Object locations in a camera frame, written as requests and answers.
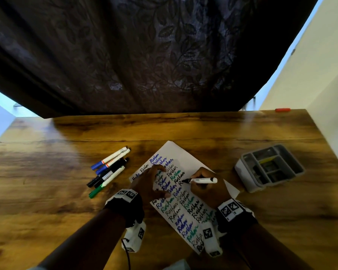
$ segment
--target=writing hand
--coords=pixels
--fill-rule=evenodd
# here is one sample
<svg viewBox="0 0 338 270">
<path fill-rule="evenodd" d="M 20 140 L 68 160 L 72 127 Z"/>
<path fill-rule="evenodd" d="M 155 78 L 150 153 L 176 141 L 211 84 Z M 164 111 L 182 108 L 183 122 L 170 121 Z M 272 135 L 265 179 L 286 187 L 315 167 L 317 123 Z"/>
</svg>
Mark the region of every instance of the writing hand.
<svg viewBox="0 0 338 270">
<path fill-rule="evenodd" d="M 201 167 L 190 178 L 211 178 L 216 177 L 218 182 L 216 184 L 197 184 L 190 182 L 190 190 L 200 199 L 202 199 L 211 208 L 217 208 L 225 201 L 228 201 L 231 197 L 228 192 L 227 186 L 224 183 L 224 179 L 218 178 L 218 175 L 204 167 Z"/>
<path fill-rule="evenodd" d="M 129 188 L 140 194 L 143 204 L 149 204 L 155 199 L 169 198 L 171 196 L 171 194 L 167 191 L 153 190 L 153 184 L 158 170 L 165 171 L 165 167 L 162 165 L 153 165 L 151 168 L 146 169 L 142 174 L 140 174 L 139 177 L 133 182 L 131 182 Z"/>
</svg>

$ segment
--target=white paper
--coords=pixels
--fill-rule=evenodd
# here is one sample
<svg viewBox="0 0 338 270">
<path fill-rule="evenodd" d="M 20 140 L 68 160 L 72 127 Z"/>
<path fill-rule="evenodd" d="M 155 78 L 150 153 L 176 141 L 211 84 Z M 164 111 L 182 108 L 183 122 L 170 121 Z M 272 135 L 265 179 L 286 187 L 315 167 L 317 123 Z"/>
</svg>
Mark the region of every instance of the white paper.
<svg viewBox="0 0 338 270">
<path fill-rule="evenodd" d="M 129 178 L 130 181 L 154 164 L 165 166 L 167 171 L 157 174 L 153 189 L 169 191 L 171 197 L 154 200 L 151 204 L 189 246 L 200 254 L 204 248 L 200 224 L 209 220 L 214 222 L 215 210 L 190 191 L 190 184 L 182 183 L 181 180 L 189 178 L 200 167 L 209 168 L 174 142 L 167 141 Z M 226 181 L 225 184 L 231 197 L 236 198 L 239 190 Z"/>
</svg>

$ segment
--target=blue marker cap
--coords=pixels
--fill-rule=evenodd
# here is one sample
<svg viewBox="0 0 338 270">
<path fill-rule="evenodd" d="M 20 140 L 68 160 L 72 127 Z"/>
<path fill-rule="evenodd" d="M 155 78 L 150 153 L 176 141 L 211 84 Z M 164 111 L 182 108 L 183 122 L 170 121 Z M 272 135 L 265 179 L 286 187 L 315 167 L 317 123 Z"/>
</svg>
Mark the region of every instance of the blue marker cap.
<svg viewBox="0 0 338 270">
<path fill-rule="evenodd" d="M 99 161 L 98 163 L 92 165 L 92 166 L 91 166 L 91 169 L 92 169 L 92 170 L 95 170 L 95 169 L 99 168 L 102 164 L 103 164 L 103 163 L 102 163 L 101 161 Z"/>
<path fill-rule="evenodd" d="M 105 171 L 106 169 L 108 169 L 108 167 L 107 166 L 102 166 L 100 169 L 98 169 L 95 173 L 97 174 L 97 175 L 99 175 L 100 173 L 102 173 L 103 171 Z"/>
</svg>

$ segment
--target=wood grain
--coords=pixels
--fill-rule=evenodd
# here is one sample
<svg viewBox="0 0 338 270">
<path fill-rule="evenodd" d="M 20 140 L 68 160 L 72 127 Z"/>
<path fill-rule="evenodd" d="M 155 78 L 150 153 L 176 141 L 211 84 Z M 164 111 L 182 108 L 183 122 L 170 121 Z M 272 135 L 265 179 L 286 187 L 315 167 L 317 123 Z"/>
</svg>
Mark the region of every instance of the wood grain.
<svg viewBox="0 0 338 270">
<path fill-rule="evenodd" d="M 239 187 L 232 168 L 242 153 L 284 144 L 306 174 L 239 199 L 312 267 L 338 269 L 338 159 L 308 113 L 292 110 L 17 118 L 0 138 L 0 270 L 40 262 L 127 187 L 128 177 L 167 140 Z M 89 199 L 90 166 L 125 145 L 132 149 L 127 168 Z M 133 270 L 162 269 L 191 254 L 152 207 L 145 212 L 147 232 L 140 252 L 131 254 Z M 242 267 L 235 255 L 233 266 Z M 127 269 L 119 244 L 106 269 Z"/>
</svg>

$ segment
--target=curtain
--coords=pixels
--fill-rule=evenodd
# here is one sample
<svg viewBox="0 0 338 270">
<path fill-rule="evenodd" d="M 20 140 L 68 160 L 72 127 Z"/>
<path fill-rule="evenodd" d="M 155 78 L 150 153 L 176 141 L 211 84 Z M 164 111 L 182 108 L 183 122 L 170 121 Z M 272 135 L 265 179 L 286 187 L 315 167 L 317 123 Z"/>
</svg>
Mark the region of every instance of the curtain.
<svg viewBox="0 0 338 270">
<path fill-rule="evenodd" d="M 316 1 L 0 0 L 0 89 L 42 117 L 237 111 Z"/>
</svg>

